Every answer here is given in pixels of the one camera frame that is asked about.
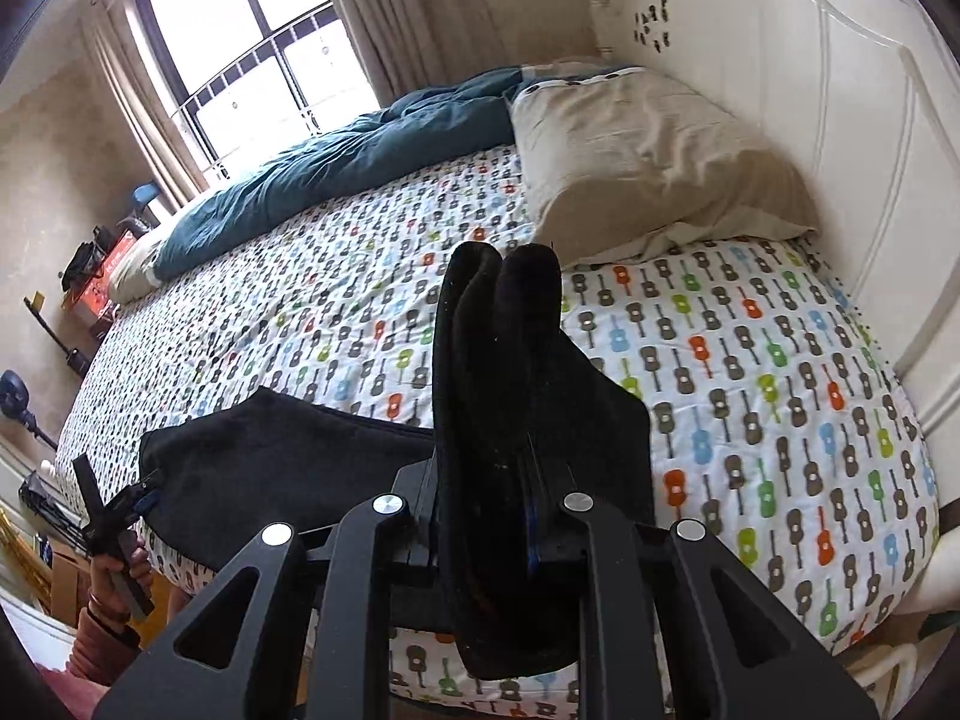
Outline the person's left hand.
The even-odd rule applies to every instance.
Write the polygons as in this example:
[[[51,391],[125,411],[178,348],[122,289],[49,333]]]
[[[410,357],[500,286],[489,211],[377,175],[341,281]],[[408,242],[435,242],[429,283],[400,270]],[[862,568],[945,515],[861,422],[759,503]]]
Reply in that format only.
[[[132,548],[127,557],[96,554],[89,564],[88,614],[116,634],[124,632],[133,619],[130,601],[137,606],[145,603],[147,613],[153,611],[153,578],[143,539],[130,532],[127,544]]]

